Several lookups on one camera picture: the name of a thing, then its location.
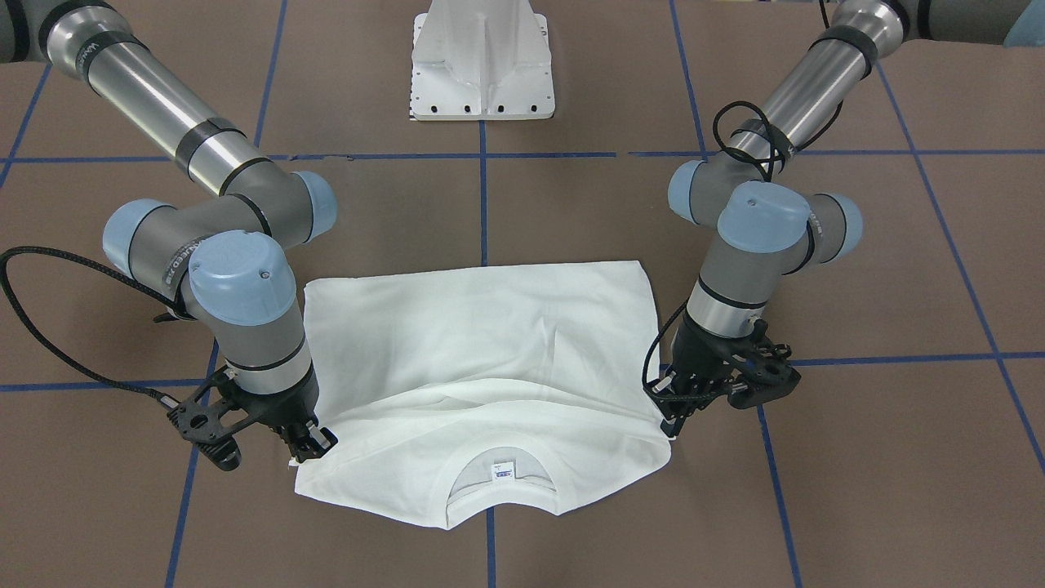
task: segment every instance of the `silver arm tube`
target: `silver arm tube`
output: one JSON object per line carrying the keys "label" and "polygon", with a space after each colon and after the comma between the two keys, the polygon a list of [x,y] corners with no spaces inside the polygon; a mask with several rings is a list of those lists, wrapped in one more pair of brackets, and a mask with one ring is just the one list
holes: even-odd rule
{"label": "silver arm tube", "polygon": [[223,193],[240,166],[265,159],[153,56],[115,10],[74,9],[46,39],[44,52],[59,71],[87,81],[212,195]]}
{"label": "silver arm tube", "polygon": [[[864,34],[874,45],[876,58],[891,54],[904,39],[900,16],[879,0],[844,2],[835,11],[832,26],[852,28]],[[864,52],[846,41],[826,39],[815,43],[762,110],[791,144],[800,145],[816,133],[838,102],[864,77],[868,63]],[[769,143],[754,131],[740,131],[728,146],[757,159],[766,159],[770,152]]]}

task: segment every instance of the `fabric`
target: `fabric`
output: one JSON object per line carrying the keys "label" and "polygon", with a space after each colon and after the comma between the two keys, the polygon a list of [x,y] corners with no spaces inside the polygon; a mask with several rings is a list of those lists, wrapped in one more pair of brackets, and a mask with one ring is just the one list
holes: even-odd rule
{"label": "fabric", "polygon": [[637,261],[319,279],[305,332],[339,444],[298,494],[451,528],[505,502],[559,515],[670,457]]}

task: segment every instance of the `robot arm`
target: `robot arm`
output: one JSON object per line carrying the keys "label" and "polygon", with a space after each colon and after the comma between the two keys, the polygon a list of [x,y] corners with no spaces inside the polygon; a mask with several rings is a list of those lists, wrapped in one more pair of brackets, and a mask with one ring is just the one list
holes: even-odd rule
{"label": "robot arm", "polygon": [[[316,173],[281,170],[102,1],[0,4],[0,63],[27,60],[86,81],[216,196],[181,210],[130,202],[102,238],[117,268],[175,301],[172,315],[210,328],[226,358],[227,367],[186,401],[161,399],[180,434],[226,471],[239,464],[233,434],[255,422],[278,433],[299,462],[321,457],[336,439],[315,415],[316,375],[283,250],[333,225],[330,186]],[[201,399],[212,387],[222,399],[206,406]],[[247,418],[223,425],[235,409]]]}
{"label": "robot arm", "polygon": [[[875,64],[911,39],[1045,44],[1045,2],[846,0],[764,107],[754,109],[759,118],[741,124],[710,161],[692,161],[675,172],[672,209],[718,234],[680,310],[671,364],[663,378],[646,383],[669,437],[720,396],[735,408],[750,408],[797,385],[800,376],[787,361],[791,350],[766,338],[762,313],[782,275],[846,254],[863,220],[842,195],[803,196],[771,180],[815,140]],[[753,104],[735,102],[723,112],[733,105]]]}

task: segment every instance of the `clothing label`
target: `clothing label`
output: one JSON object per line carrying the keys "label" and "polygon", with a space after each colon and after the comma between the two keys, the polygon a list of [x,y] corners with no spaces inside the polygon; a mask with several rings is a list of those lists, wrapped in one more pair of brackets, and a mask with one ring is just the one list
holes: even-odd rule
{"label": "clothing label", "polygon": [[490,477],[493,478],[495,483],[502,483],[507,480],[515,479],[515,463],[514,462],[502,462],[500,464],[494,464],[490,467]]}

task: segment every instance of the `black cable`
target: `black cable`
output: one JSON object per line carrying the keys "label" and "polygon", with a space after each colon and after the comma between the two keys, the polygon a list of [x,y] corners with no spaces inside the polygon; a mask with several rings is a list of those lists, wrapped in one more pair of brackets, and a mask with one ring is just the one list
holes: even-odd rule
{"label": "black cable", "polygon": [[820,18],[823,19],[823,28],[831,28],[831,21],[828,20],[828,5],[825,0],[820,0]]}
{"label": "black cable", "polygon": [[671,315],[671,319],[669,319],[668,322],[664,324],[664,327],[660,328],[660,332],[656,334],[656,339],[653,339],[653,345],[650,346],[650,351],[646,352],[646,361],[643,362],[643,389],[647,390],[647,392],[649,391],[649,385],[651,384],[651,382],[646,381],[646,375],[650,373],[650,359],[653,358],[653,352],[656,351],[656,347],[658,344],[660,344],[660,339],[664,339],[664,334],[668,332],[668,329],[671,327],[673,323],[675,323],[675,320],[678,319],[678,315],[682,314],[682,311],[686,310],[686,305],[689,304],[689,302],[690,300],[687,299],[686,301],[682,302],[682,305],[680,307],[675,309],[675,312]]}
{"label": "black cable", "polygon": [[[819,0],[819,5],[820,5],[820,18],[823,19],[823,28],[825,29],[831,28],[831,21],[830,19],[828,19],[827,1]],[[817,139],[822,137],[823,134],[828,132],[828,128],[830,128],[831,125],[835,123],[835,120],[837,120],[838,116],[842,113],[842,103],[843,103],[842,101],[838,102],[838,105],[835,107],[834,114],[832,114],[831,118],[823,123],[823,126],[820,126],[820,128],[812,137],[810,137],[809,140],[802,143],[800,145],[795,146],[795,150],[804,150],[806,148],[809,148],[809,146],[812,145],[814,142],[816,142]],[[739,107],[746,108],[754,112],[756,115],[758,115],[759,120],[762,122],[762,127],[765,130],[766,133],[765,139],[769,143],[768,158],[758,159],[751,157],[746,151],[727,146],[725,144],[725,141],[722,140],[722,137],[718,131],[719,120],[721,120],[722,115],[724,115],[726,112],[733,110],[734,108],[739,108]],[[715,120],[712,123],[712,134],[715,136],[715,142],[718,143],[719,148],[723,152],[736,159],[737,161],[742,161],[744,163],[750,163],[751,165],[754,165],[759,169],[759,173],[762,174],[762,179],[767,182],[771,182],[773,179],[773,170],[775,167],[775,163],[777,161],[782,163],[785,161],[784,151],[780,148],[780,145],[776,144],[776,141],[773,140],[772,132],[770,131],[769,118],[766,116],[766,113],[763,112],[761,108],[751,102],[745,100],[738,100],[724,105],[722,110],[718,111],[718,113],[715,115]]]}
{"label": "black cable", "polygon": [[[766,141],[769,143],[769,157],[765,159],[759,159],[757,157],[752,157],[747,151],[726,145],[725,141],[722,140],[722,135],[719,134],[718,130],[719,121],[722,119],[722,116],[725,113],[729,112],[735,108],[746,108],[751,112],[753,112],[759,117],[759,120],[762,121],[762,127],[765,128],[767,135]],[[775,166],[774,164],[777,161],[781,162],[784,161],[784,151],[781,150],[781,148],[776,145],[776,141],[773,140],[773,137],[770,134],[771,132],[769,131],[770,126],[771,125],[769,123],[769,118],[766,116],[766,113],[763,112],[761,108],[747,100],[737,100],[725,104],[724,107],[722,107],[722,110],[718,111],[718,113],[715,114],[715,119],[712,121],[712,135],[715,137],[715,142],[718,143],[719,148],[723,152],[736,159],[737,161],[741,161],[743,163],[750,163],[751,165],[754,165],[759,169],[759,172],[762,174],[762,179],[767,182],[771,182],[773,180],[773,168]],[[765,167],[762,166],[763,164],[768,164],[769,168],[766,169]]]}
{"label": "black cable", "polygon": [[79,372],[84,376],[87,376],[88,378],[90,378],[90,379],[92,379],[92,380],[94,380],[96,382],[101,382],[102,384],[106,384],[108,386],[112,386],[113,389],[117,389],[117,390],[120,390],[120,391],[127,391],[127,392],[131,392],[131,393],[137,393],[139,395],[145,395],[145,396],[149,397],[150,399],[159,402],[165,408],[167,408],[167,409],[172,408],[171,406],[168,406],[168,404],[164,403],[164,399],[171,399],[170,396],[165,395],[165,394],[163,394],[163,393],[161,393],[159,391],[156,391],[154,389],[147,389],[147,387],[144,387],[144,386],[136,386],[136,385],[130,384],[127,382],[120,382],[118,380],[113,380],[111,378],[106,378],[104,376],[101,376],[100,374],[96,374],[96,373],[92,372],[91,370],[89,370],[88,368],[84,367],[84,364],[77,362],[76,360],[74,360],[71,357],[69,357],[68,355],[66,355],[65,352],[63,352],[62,350],[60,350],[56,346],[54,346],[54,344],[51,344],[47,339],[47,337],[45,337],[44,334],[41,333],[39,329],[37,329],[37,326],[34,326],[32,324],[32,321],[30,321],[29,316],[25,313],[25,309],[23,309],[21,303],[19,303],[18,297],[15,296],[15,290],[10,286],[10,279],[7,276],[7,262],[13,257],[15,257],[17,255],[26,254],[26,253],[34,253],[34,254],[38,254],[38,255],[47,255],[47,256],[50,256],[50,257],[57,257],[60,259],[65,259],[67,261],[73,261],[74,263],[79,263],[79,264],[82,264],[84,266],[87,266],[87,267],[90,267],[92,269],[101,272],[101,273],[108,275],[109,277],[111,277],[111,278],[119,281],[120,283],[124,283],[126,285],[130,285],[131,287],[134,287],[138,291],[141,291],[142,293],[145,293],[145,296],[147,296],[148,298],[153,299],[154,301],[159,302],[160,304],[164,305],[165,307],[167,307],[169,309],[175,309],[175,308],[178,307],[178,305],[173,301],[170,301],[169,299],[165,298],[163,296],[163,293],[160,293],[159,291],[157,291],[157,290],[155,290],[155,289],[153,289],[153,288],[150,288],[150,287],[148,287],[148,286],[146,286],[146,285],[144,285],[144,284],[142,284],[142,283],[140,283],[138,281],[135,281],[135,280],[133,280],[133,279],[131,279],[131,278],[129,278],[129,277],[126,277],[126,276],[124,276],[124,275],[122,275],[122,274],[120,274],[120,273],[118,273],[118,272],[116,272],[116,271],[114,271],[114,269],[112,269],[112,268],[110,268],[108,266],[106,266],[106,265],[102,265],[101,263],[99,263],[99,262],[97,262],[97,261],[95,261],[93,259],[88,259],[87,257],[82,257],[79,255],[76,255],[75,253],[70,253],[68,251],[63,251],[61,249],[52,249],[50,246],[23,245],[23,246],[14,246],[11,249],[8,249],[8,250],[4,251],[2,254],[0,254],[0,287],[3,287],[4,296],[7,297],[7,302],[10,303],[10,308],[15,311],[15,314],[18,316],[18,320],[20,322],[22,322],[22,325],[25,327],[25,329],[29,332],[29,334],[32,335],[33,338],[37,339],[37,342],[40,343],[41,346],[43,346],[44,348],[46,348],[47,351],[49,351],[52,354],[54,354],[55,357],[57,357],[59,359],[61,359],[62,361],[64,361],[66,363],[66,366],[68,366],[69,368],[72,368],[76,372]]}

